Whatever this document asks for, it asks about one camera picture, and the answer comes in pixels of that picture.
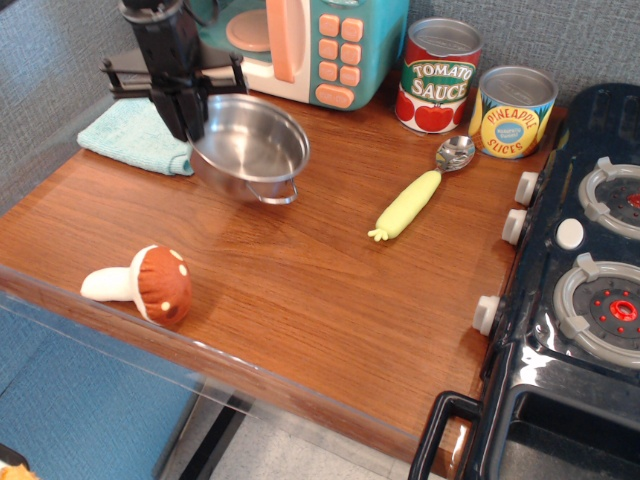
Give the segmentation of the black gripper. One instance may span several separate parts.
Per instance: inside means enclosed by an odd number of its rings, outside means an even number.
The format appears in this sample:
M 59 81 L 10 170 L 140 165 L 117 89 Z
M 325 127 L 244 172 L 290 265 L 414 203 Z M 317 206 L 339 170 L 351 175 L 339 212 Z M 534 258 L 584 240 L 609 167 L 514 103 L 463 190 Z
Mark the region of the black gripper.
M 150 98 L 174 138 L 201 139 L 208 97 L 248 92 L 242 57 L 204 44 L 186 1 L 120 1 L 118 8 L 137 48 L 102 61 L 111 94 Z

